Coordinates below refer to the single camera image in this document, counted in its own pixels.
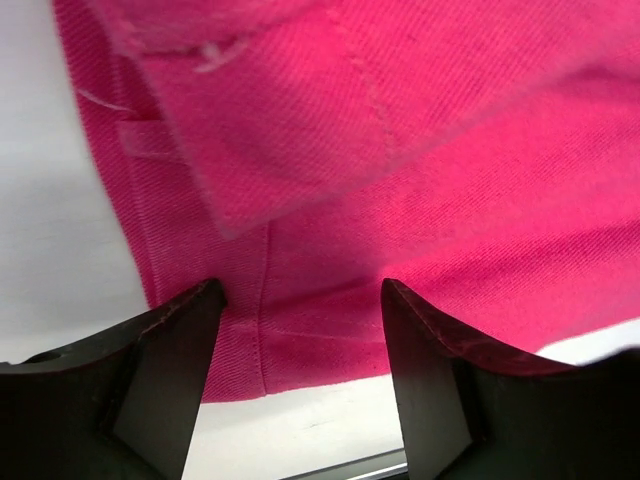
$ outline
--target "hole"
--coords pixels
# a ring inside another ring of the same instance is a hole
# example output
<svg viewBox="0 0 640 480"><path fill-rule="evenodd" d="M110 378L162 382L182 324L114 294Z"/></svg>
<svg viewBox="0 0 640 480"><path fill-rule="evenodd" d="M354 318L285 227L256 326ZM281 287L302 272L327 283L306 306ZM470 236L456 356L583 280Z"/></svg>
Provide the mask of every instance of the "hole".
<svg viewBox="0 0 640 480"><path fill-rule="evenodd" d="M60 358L61 356L62 356L62 354L60 354L58 352L54 352L54 351L42 352L42 353L39 353L37 355L34 355L29 360L26 360L24 363L48 362L50 360L56 360L56 359Z"/></svg>

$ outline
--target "pink polo shirt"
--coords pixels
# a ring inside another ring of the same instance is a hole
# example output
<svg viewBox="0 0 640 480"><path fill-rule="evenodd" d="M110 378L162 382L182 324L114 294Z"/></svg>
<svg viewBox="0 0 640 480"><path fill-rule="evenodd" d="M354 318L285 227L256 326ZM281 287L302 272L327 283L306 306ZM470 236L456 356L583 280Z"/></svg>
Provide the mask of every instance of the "pink polo shirt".
<svg viewBox="0 0 640 480"><path fill-rule="evenodd" d="M229 307L205 401L388 371L394 277L529 351L640 316L635 0L55 0L151 305Z"/></svg>

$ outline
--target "white table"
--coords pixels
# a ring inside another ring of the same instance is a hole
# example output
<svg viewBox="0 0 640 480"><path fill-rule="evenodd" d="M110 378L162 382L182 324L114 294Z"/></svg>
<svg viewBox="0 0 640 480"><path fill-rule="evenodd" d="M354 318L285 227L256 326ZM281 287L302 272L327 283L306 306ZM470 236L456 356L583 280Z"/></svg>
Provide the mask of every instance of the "white table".
<svg viewBox="0 0 640 480"><path fill-rule="evenodd" d="M146 304L46 0L0 4L0 65L0 359L19 362ZM640 322L544 353L584 362L634 343ZM202 406L184 478L277 479L401 446L391 381L380 377Z"/></svg>

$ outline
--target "white surface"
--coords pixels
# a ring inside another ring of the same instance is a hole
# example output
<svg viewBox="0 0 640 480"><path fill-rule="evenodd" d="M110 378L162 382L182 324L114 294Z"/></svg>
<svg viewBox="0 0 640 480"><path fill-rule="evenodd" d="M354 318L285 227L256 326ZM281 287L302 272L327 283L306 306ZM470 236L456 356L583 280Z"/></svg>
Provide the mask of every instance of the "white surface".
<svg viewBox="0 0 640 480"><path fill-rule="evenodd" d="M45 0L0 3L0 360L145 309L94 172ZM548 347L584 362L640 344L640 322ZM277 479L400 447L390 379L204 405L185 480Z"/></svg>

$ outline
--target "stitching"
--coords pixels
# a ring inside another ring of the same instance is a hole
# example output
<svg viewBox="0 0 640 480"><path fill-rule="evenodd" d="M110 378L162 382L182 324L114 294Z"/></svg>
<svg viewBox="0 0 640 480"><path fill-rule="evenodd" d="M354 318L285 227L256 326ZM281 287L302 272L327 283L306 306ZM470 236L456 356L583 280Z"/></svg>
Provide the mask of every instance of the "stitching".
<svg viewBox="0 0 640 480"><path fill-rule="evenodd" d="M256 308L256 337L254 341L254 358L256 359L257 367L260 372L260 378L262 379L262 388L264 388L264 394L267 395L267 380L265 378L264 371L264 355L262 352L262 329L260 323L262 321L262 310L264 304L264 292L267 284L267 273L269 271L269 257L271 255L271 223L268 222L265 227L264 235L264 261L262 263L262 277L260 279L260 287L258 289L258 301Z"/></svg>
<svg viewBox="0 0 640 480"><path fill-rule="evenodd" d="M354 69L360 74L360 79L367 89L369 97L369 107L373 110L375 116L380 122L382 128L384 146L386 151L386 157L389 163L395 156L395 135L387 118L387 111L380 101L380 94L378 86L375 80L369 74L366 68L366 64L362 55L359 54L359 49L356 43L352 39L351 32L344 26L340 20L340 12L335 7L327 6L325 13L329 18L329 21L333 25L338 36L342 38L344 48L347 52L349 62L353 65Z"/></svg>

